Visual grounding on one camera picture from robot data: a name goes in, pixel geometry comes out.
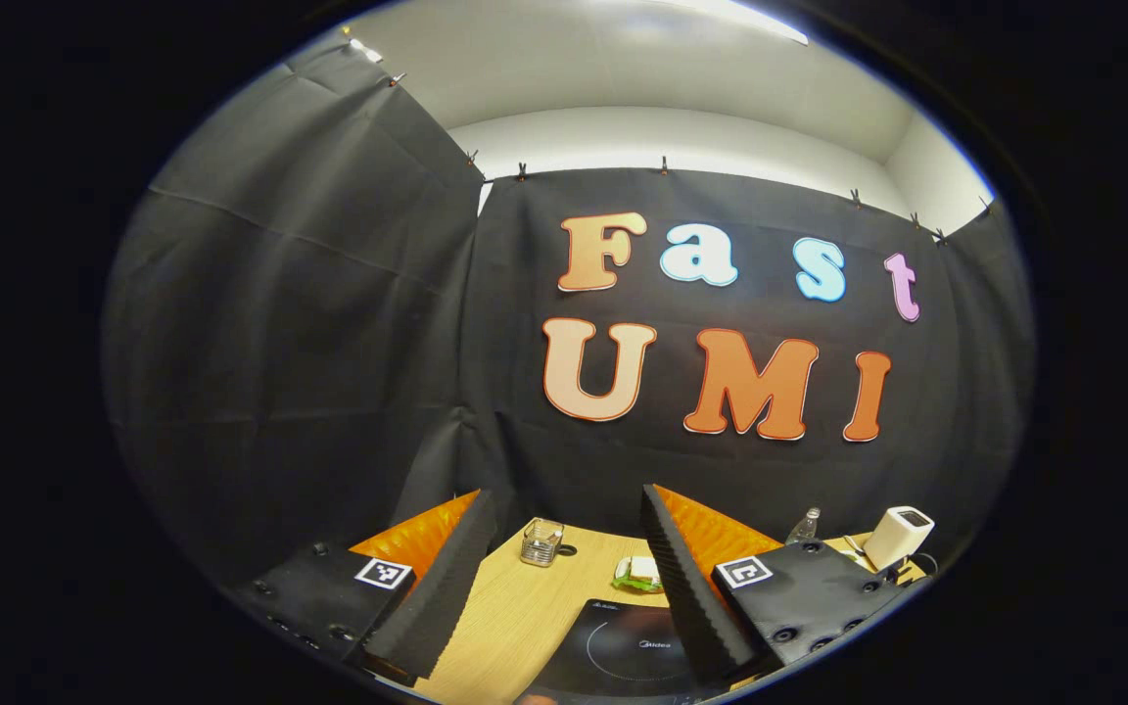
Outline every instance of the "white food item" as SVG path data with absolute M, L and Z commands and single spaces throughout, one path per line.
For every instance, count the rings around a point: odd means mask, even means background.
M 629 565 L 629 576 L 635 580 L 659 583 L 659 567 L 650 556 L 634 556 Z

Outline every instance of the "white cylindrical device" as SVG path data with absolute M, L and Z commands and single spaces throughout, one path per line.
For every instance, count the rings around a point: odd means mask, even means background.
M 879 571 L 891 563 L 917 553 L 922 541 L 931 535 L 934 519 L 913 508 L 891 508 L 881 518 L 876 530 L 864 543 L 864 556 Z

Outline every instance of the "clear glass container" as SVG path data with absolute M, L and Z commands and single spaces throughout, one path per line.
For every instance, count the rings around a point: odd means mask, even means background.
M 534 566 L 550 566 L 564 540 L 564 525 L 534 519 L 525 527 L 520 559 Z

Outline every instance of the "screw hole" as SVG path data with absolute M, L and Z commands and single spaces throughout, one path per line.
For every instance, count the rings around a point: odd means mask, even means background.
M 331 636 L 340 642 L 354 642 L 354 634 L 349 627 L 342 625 L 331 625 Z

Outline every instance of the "water bottle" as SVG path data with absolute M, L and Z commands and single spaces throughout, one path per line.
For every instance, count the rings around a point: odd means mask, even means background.
M 801 540 L 812 540 L 816 538 L 816 519 L 820 517 L 820 510 L 811 508 L 807 510 L 807 517 L 800 519 L 800 523 L 792 528 L 791 535 L 786 537 L 786 544 L 797 544 Z

